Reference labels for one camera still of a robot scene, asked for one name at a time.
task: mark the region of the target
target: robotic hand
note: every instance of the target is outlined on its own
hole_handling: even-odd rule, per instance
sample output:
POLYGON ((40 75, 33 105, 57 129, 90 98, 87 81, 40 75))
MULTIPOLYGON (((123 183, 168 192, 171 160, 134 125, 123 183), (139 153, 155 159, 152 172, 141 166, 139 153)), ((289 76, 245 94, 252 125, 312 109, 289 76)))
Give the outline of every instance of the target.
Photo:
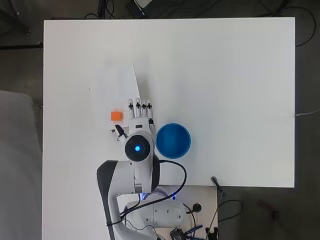
POLYGON ((124 142, 127 161, 104 162, 97 170, 98 185, 110 239, 150 240, 124 226, 117 203, 117 196, 121 194, 152 192, 158 186, 160 176, 159 160, 154 155, 152 105, 150 101, 141 104, 137 99, 135 112, 132 100, 128 107, 129 135, 116 125, 119 140, 124 142))
MULTIPOLYGON (((180 226, 185 219, 185 209, 178 201, 167 199, 135 212, 127 212, 125 226, 122 221, 117 196, 122 194, 151 193, 160 178, 159 159, 154 154, 155 127, 150 101, 129 100, 129 134, 116 125, 118 140, 124 143, 126 161, 106 161, 97 170, 98 185, 103 201, 111 240, 158 240, 153 227, 180 226), (137 229, 135 226, 151 226, 137 229)), ((127 207, 134 208, 132 202, 127 207)))

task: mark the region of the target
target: white table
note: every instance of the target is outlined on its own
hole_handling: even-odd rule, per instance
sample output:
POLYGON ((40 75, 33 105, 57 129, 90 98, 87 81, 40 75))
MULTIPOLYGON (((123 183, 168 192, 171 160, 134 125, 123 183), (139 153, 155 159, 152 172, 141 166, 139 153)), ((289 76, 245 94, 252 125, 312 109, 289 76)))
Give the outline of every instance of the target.
POLYGON ((121 146, 92 89, 109 64, 134 64, 157 128, 189 129, 187 184, 294 185, 294 19, 46 21, 44 42, 44 240, 107 236, 95 174, 121 146))

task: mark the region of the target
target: black cable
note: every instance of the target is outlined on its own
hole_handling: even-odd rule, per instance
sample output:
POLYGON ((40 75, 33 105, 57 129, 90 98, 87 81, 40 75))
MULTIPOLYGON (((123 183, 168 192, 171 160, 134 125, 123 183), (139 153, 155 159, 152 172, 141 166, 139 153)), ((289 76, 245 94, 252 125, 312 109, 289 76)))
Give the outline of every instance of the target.
POLYGON ((0 51, 5 51, 5 50, 22 50, 22 49, 42 49, 43 48, 43 43, 40 42, 35 45, 10 45, 10 46, 0 46, 0 51))
POLYGON ((312 34, 310 35, 310 37, 303 43, 300 43, 298 45, 296 45, 296 47, 302 47, 303 45, 306 45, 308 42, 310 42, 312 40, 312 38, 314 37, 314 35, 316 34, 316 30, 317 30, 317 20, 315 18, 315 16, 313 15, 313 13, 307 9, 307 8, 304 8, 304 7, 287 7, 287 8, 284 8, 283 10, 287 10, 287 9, 300 9, 300 10, 304 10, 306 12, 308 12, 313 20, 313 31, 312 31, 312 34))
POLYGON ((13 4, 12 4, 11 0, 8 0, 8 3, 9 3, 9 6, 10 6, 10 8, 11 8, 11 10, 12 10, 13 14, 14 14, 14 16, 15 16, 16 18, 18 18, 17 11, 16 11, 16 9, 14 8, 14 6, 13 6, 13 4))
POLYGON ((154 233, 157 235, 158 239, 160 238, 159 235, 158 235, 158 233, 157 233, 157 231, 156 231, 156 229, 155 229, 154 226, 152 226, 152 225, 146 225, 146 226, 144 226, 143 228, 139 229, 139 228, 136 228, 135 226, 133 226, 133 224, 132 224, 128 219, 127 219, 127 222, 130 223, 130 225, 131 225, 135 230, 137 230, 137 231, 143 231, 143 230, 146 229, 147 227, 151 227, 151 228, 153 229, 154 233))
POLYGON ((237 217, 237 216, 239 216, 239 215, 241 214, 241 212, 242 212, 242 210, 243 210, 243 203, 242 203, 240 200, 234 200, 234 199, 232 199, 232 200, 227 200, 227 201, 219 204, 218 208, 220 208, 221 206, 223 206, 223 205, 226 204, 226 203, 231 203, 231 202, 240 203, 241 208, 240 208, 239 212, 237 212, 236 214, 234 214, 234 215, 232 215, 232 216, 230 216, 230 217, 226 217, 226 218, 223 218, 223 219, 219 220, 219 221, 218 221, 219 223, 220 223, 220 222, 223 222, 223 221, 226 221, 226 220, 229 220, 229 219, 232 219, 232 218, 235 218, 235 217, 237 217))
POLYGON ((128 208, 128 209, 126 209, 126 210, 124 210, 122 213, 120 213, 120 215, 125 214, 128 210, 131 210, 131 209, 133 209, 133 208, 135 208, 135 207, 139 206, 139 204, 140 204, 140 202, 141 202, 140 193, 138 193, 138 197, 139 197, 139 201, 138 201, 138 203, 137 203, 136 205, 134 205, 133 207, 128 208))
MULTIPOLYGON (((259 2, 264 8, 268 9, 261 1, 259 1, 259 2)), ((312 18, 312 21, 313 21, 313 31, 312 31, 310 37, 306 41, 296 45, 296 47, 302 47, 303 45, 306 45, 307 43, 309 43, 313 39, 313 37, 315 36, 316 30, 317 30, 317 20, 316 20, 314 14, 309 9, 304 8, 304 7, 299 7, 299 6, 297 6, 297 7, 296 6, 287 7, 287 5, 289 3, 290 3, 290 0, 283 0, 276 11, 271 12, 270 10, 268 10, 269 13, 262 14, 262 15, 259 15, 257 17, 277 17, 284 10, 289 10, 289 9, 300 9, 300 10, 304 10, 304 11, 308 12, 310 14, 311 18, 312 18)))
POLYGON ((218 4, 219 2, 222 2, 222 0, 216 0, 214 1, 210 6, 206 7, 205 9, 203 9, 202 11, 198 12, 196 15, 194 15, 193 17, 200 17, 202 14, 208 12, 211 10, 211 8, 213 8, 216 4, 218 4))
POLYGON ((111 18, 117 19, 117 18, 112 14, 112 12, 109 11, 109 9, 107 8, 107 6, 106 6, 106 11, 107 11, 107 13, 110 15, 111 18))
POLYGON ((99 16, 98 16, 97 14, 95 14, 95 13, 88 13, 88 14, 85 15, 83 18, 87 18, 87 17, 89 17, 89 16, 94 16, 94 17, 96 17, 96 18, 99 18, 99 16))
MULTIPOLYGON (((188 208, 188 210, 189 210, 189 214, 191 214, 191 216, 192 216, 192 219, 193 219, 193 228, 195 228, 196 226, 197 226, 197 223, 196 223, 196 218, 194 217, 194 214, 193 214, 193 211, 191 210, 191 208, 189 208, 188 207, 188 205, 186 205, 186 204, 184 204, 183 203, 183 205, 186 207, 186 208, 188 208)), ((196 229, 193 231, 193 238, 196 236, 196 229)))
POLYGON ((184 175, 185 176, 184 176, 184 179, 183 179, 183 182, 182 182, 181 186, 178 188, 177 191, 175 191, 174 193, 172 193, 172 194, 170 194, 170 195, 168 195, 166 197, 160 198, 158 200, 154 200, 154 201, 149 202, 149 203, 142 204, 140 206, 137 206, 134 209, 130 209, 130 210, 126 211, 126 213, 122 216, 122 218, 124 218, 129 213, 131 213, 133 211, 136 211, 136 210, 138 210, 140 208, 143 208, 143 207, 146 207, 146 206, 150 206, 152 204, 155 204, 155 203, 162 202, 164 200, 170 199, 171 197, 177 195, 181 191, 181 189, 184 187, 184 185, 186 184, 186 181, 187 181, 187 170, 180 163, 169 161, 169 160, 160 160, 159 163, 171 163, 171 164, 175 164, 175 165, 177 165, 177 166, 182 168, 182 170, 184 171, 184 175))
POLYGON ((222 199, 223 195, 224 195, 224 192, 222 192, 222 194, 220 195, 220 199, 219 199, 219 202, 218 202, 218 206, 217 206, 216 211, 215 211, 214 214, 213 214, 213 217, 212 217, 212 220, 211 220, 211 223, 210 223, 210 226, 209 226, 209 230, 208 230, 208 233, 207 233, 207 236, 206 236, 206 240, 208 239, 208 236, 209 236, 209 234, 210 234, 210 230, 211 230, 212 224, 213 224, 214 219, 216 218, 216 215, 217 215, 217 213, 218 213, 218 209, 219 209, 219 206, 220 206, 221 199, 222 199))
POLYGON ((107 224, 107 227, 111 227, 111 226, 113 226, 113 225, 116 225, 116 224, 118 224, 118 223, 121 223, 123 220, 124 220, 124 219, 121 219, 121 220, 118 221, 118 222, 108 223, 108 224, 107 224))

